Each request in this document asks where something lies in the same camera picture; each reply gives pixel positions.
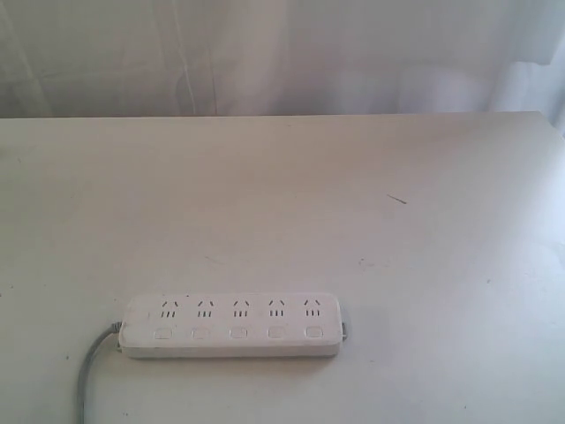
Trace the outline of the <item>white sheer curtain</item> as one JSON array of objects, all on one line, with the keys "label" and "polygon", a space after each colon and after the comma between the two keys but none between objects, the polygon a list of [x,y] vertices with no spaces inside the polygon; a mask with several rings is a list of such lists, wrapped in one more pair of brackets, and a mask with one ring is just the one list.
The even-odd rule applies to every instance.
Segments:
[{"label": "white sheer curtain", "polygon": [[538,111],[561,1],[4,1],[2,117]]}]

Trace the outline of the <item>white power strip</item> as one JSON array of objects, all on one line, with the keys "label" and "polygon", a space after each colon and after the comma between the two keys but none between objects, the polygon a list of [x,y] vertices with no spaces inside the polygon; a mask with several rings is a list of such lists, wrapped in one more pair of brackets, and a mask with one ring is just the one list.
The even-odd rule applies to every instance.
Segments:
[{"label": "white power strip", "polygon": [[118,343],[132,359],[333,357],[346,339],[324,292],[146,294],[124,312]]}]

